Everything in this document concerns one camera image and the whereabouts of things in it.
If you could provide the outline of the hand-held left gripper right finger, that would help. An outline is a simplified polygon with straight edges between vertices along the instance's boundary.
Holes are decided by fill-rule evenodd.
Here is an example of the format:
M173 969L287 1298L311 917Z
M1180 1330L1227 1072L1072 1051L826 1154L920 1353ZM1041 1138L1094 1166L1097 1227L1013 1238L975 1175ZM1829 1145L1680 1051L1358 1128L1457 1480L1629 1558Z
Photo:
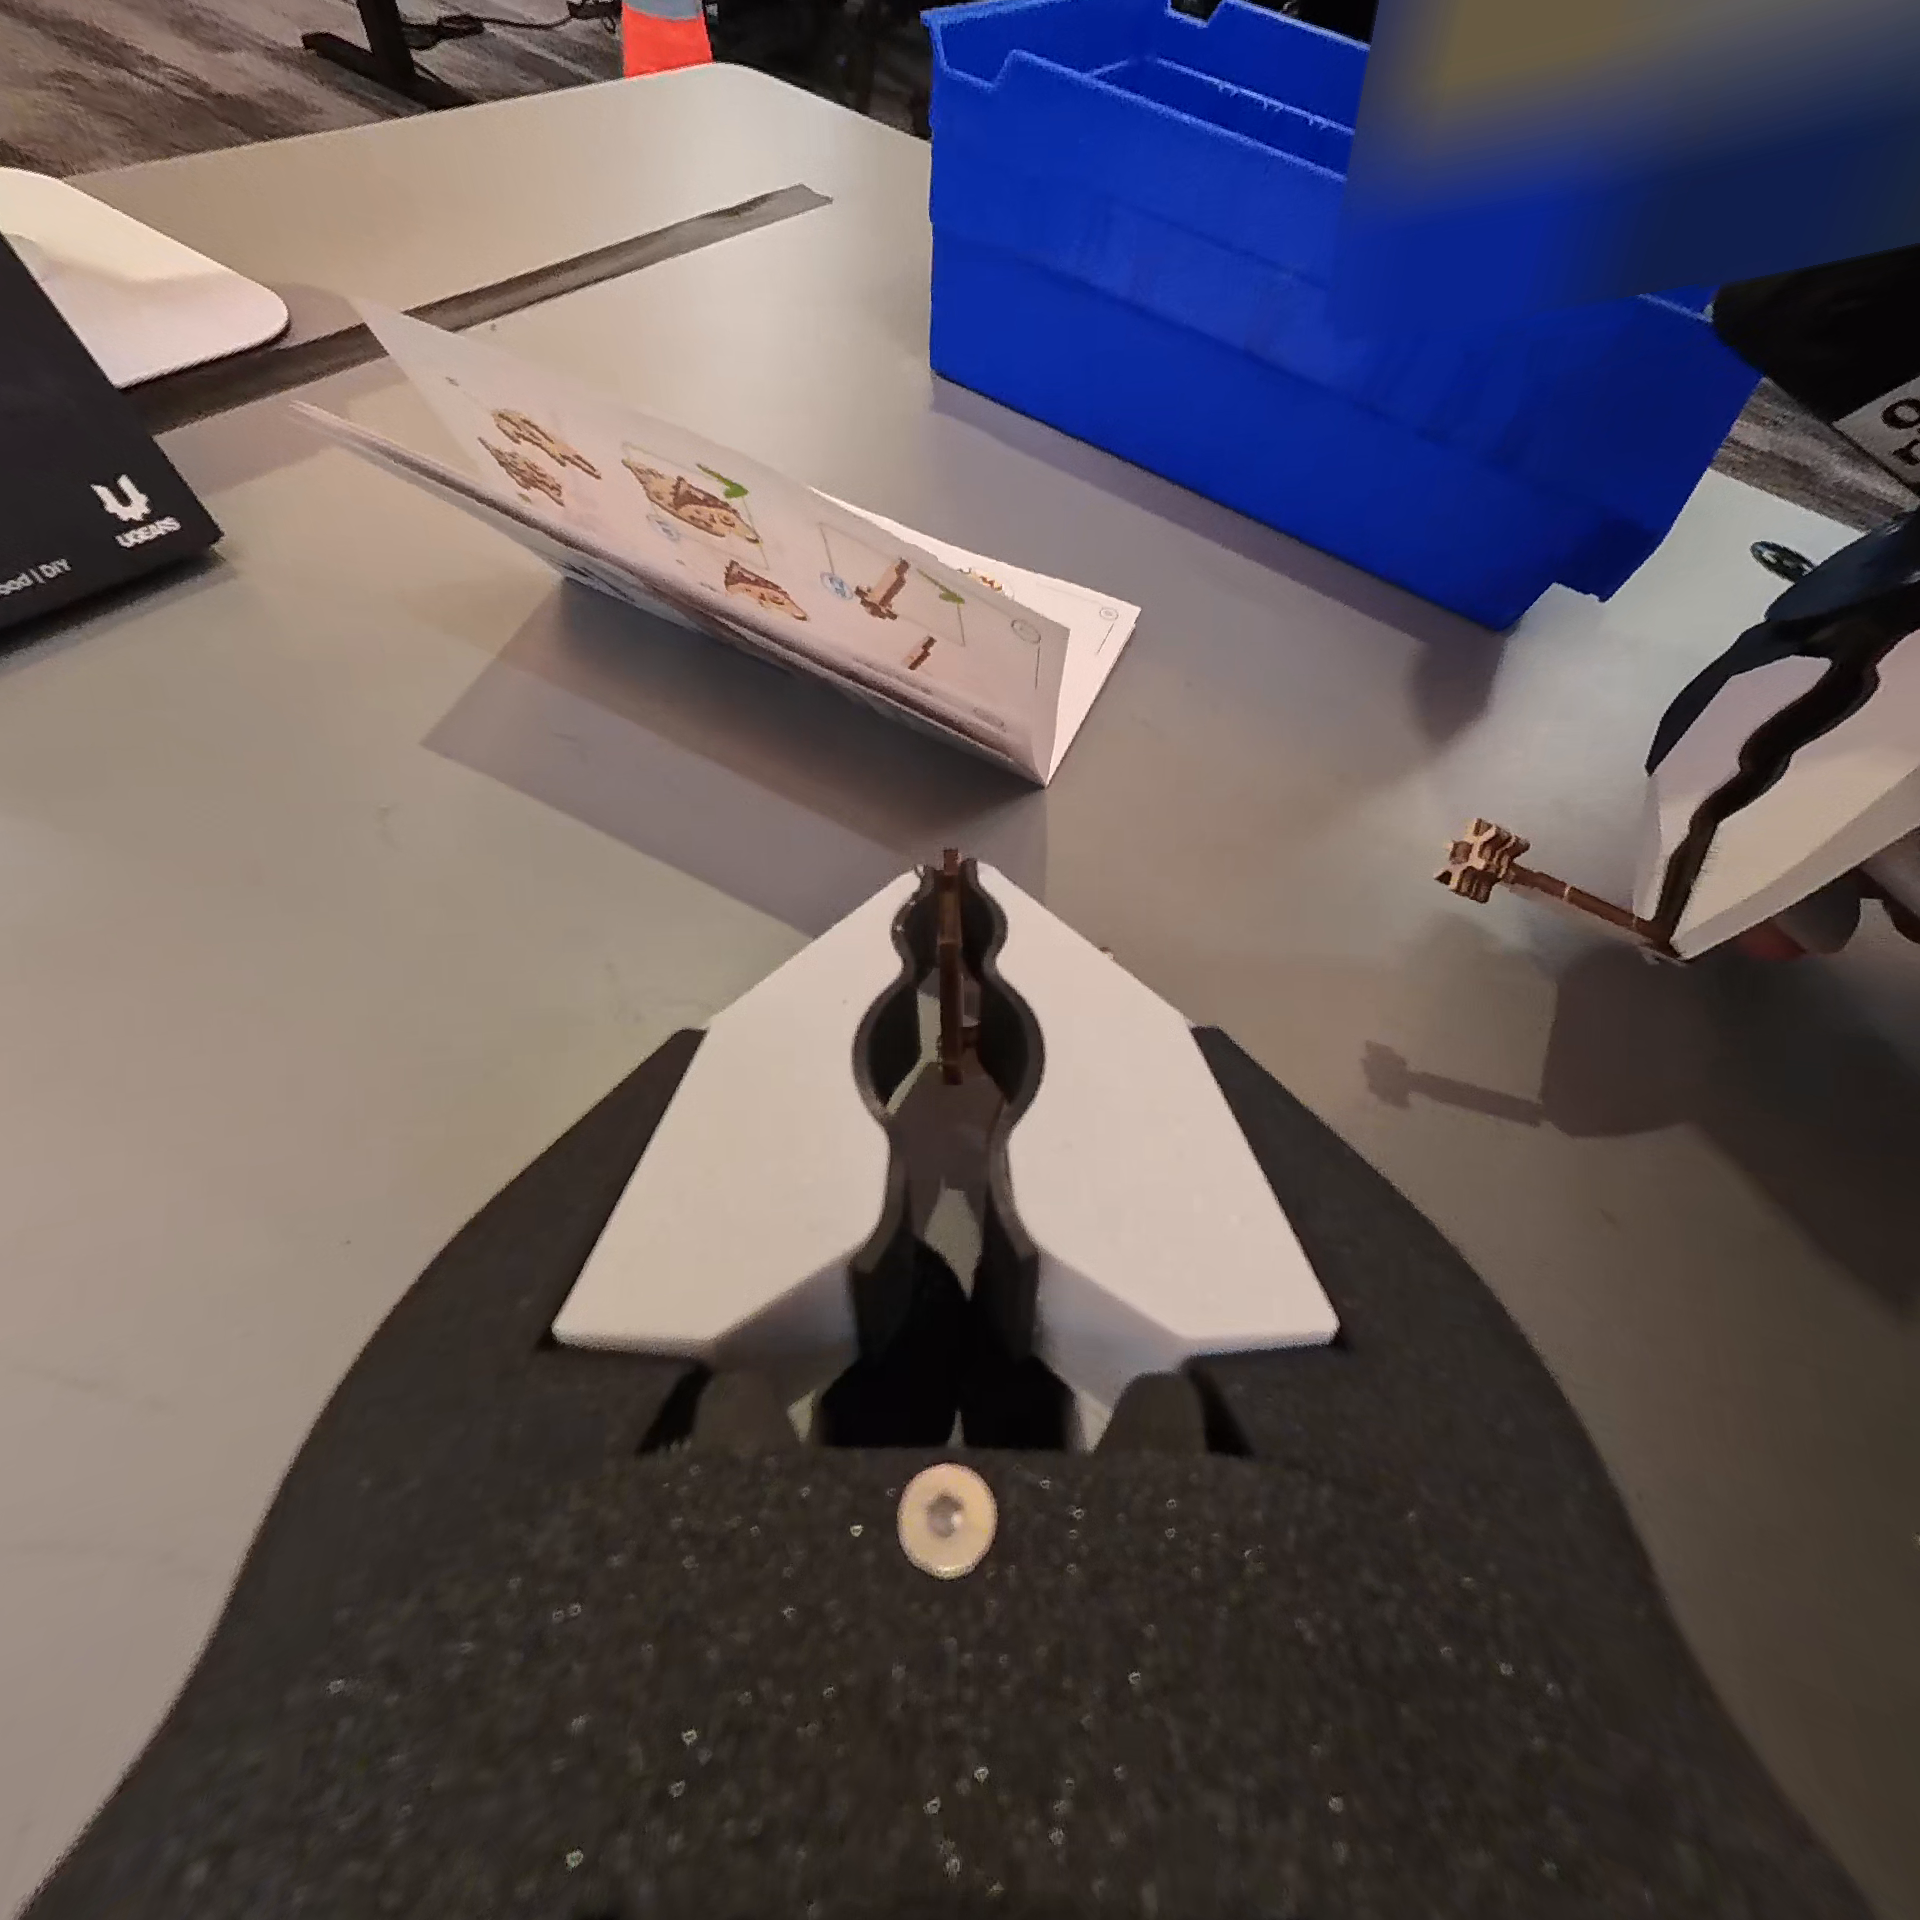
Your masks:
M1011 1109L1013 1218L1036 1252L1033 1353L1072 1411L1191 1361L1339 1336L1197 1026L977 864L999 983L1033 1014L1036 1090Z

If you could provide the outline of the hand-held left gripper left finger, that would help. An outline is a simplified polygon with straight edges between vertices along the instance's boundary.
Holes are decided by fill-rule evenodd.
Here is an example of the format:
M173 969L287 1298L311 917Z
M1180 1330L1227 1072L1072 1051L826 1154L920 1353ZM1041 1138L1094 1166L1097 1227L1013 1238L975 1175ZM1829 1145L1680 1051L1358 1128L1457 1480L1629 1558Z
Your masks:
M905 1330L898 1093L920 1072L938 881L905 872L720 1008L612 1206L551 1342L822 1390Z

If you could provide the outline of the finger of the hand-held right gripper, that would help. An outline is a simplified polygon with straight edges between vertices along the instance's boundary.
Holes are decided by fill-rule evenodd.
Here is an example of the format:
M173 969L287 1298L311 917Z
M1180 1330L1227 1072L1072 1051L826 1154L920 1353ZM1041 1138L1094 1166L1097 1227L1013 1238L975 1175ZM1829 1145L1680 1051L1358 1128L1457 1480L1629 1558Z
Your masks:
M1917 829L1917 631L1867 645L1780 725L1804 745L1778 780L1723 784L1664 872L1656 925L1698 958L1799 906Z
M1644 753L1635 912L1656 912L1692 815L1731 780L1778 780L1808 725L1780 725L1829 674L1829 658L1786 639L1738 639L1664 709Z

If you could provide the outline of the wooden axle with gear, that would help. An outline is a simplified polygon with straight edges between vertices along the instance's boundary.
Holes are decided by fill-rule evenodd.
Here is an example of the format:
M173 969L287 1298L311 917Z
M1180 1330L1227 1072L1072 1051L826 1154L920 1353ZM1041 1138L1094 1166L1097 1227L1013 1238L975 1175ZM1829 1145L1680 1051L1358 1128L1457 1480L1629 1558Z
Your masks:
M1623 902L1598 900L1587 886L1575 886L1558 873L1529 865L1525 852L1529 852L1529 839L1521 839L1518 829L1507 829L1490 817L1472 817L1452 839L1444 865L1433 872L1433 881L1448 896L1472 900L1472 902L1490 902L1493 892L1534 896L1635 938L1640 949L1656 958L1670 958L1670 962L1678 958L1670 938L1656 929L1656 922L1635 914Z

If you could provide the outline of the small wooden gear model assembly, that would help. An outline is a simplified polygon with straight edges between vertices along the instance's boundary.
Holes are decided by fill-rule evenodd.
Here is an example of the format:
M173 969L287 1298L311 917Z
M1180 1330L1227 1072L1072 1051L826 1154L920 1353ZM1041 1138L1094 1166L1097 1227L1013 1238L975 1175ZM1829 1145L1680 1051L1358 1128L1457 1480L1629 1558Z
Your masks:
M938 1071L940 1085L962 1085L971 1072L977 1020L975 1020L975 962L966 949L971 933L971 886L966 859L958 845L940 852L932 873L938 929L932 929L932 969L938 969Z

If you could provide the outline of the white instruction booklet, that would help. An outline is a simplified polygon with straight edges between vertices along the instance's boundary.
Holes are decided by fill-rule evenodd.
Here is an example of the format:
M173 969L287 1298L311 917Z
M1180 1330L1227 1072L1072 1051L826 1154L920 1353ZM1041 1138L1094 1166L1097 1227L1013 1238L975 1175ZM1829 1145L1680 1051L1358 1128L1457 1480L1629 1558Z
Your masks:
M567 582L1045 786L1142 609L930 541L491 340L363 303L459 461L292 400L335 445Z

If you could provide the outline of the black model kit box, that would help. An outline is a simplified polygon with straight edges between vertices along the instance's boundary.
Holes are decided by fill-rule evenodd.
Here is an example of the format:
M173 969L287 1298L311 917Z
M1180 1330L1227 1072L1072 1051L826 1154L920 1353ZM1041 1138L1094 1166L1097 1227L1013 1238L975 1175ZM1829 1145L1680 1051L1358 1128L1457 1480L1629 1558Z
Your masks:
M2 645L198 563L218 519L2 244Z

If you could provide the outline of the blue plastic bin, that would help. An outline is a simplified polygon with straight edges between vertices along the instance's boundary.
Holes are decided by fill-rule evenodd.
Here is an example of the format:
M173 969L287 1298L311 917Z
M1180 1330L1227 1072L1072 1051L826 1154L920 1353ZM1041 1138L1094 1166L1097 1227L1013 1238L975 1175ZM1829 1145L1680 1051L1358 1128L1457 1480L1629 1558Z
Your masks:
M1433 609L1612 598L1758 371L1709 299L1454 335L1327 303L1362 42L1261 4L924 11L930 366Z

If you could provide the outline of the white desk stand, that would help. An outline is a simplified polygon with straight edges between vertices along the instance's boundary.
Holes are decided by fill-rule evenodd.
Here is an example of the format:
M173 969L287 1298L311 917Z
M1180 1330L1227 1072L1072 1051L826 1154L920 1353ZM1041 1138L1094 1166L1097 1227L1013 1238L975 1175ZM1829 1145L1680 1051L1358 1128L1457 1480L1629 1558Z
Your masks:
M288 330L274 289L51 174L2 168L2 244L124 393Z

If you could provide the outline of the orange traffic cone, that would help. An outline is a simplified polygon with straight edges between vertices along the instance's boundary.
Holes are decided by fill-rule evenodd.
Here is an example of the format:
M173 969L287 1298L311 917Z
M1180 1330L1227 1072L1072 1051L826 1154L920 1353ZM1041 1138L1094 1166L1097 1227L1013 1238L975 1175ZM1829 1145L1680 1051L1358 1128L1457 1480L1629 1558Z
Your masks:
M710 28L707 4L614 4L614 40L624 79L707 68Z

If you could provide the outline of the black table leg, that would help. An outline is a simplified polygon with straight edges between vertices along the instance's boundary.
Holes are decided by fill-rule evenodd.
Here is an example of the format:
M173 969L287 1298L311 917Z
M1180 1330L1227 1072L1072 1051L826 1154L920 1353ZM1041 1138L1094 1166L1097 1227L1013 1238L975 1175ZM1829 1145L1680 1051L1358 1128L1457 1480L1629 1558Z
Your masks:
M418 57L442 42L485 34L479 15L445 11L433 20L409 20L400 15L400 4L355 4L355 11L363 40L347 40L339 30L302 30L302 50L405 109L473 109L467 90L445 83Z

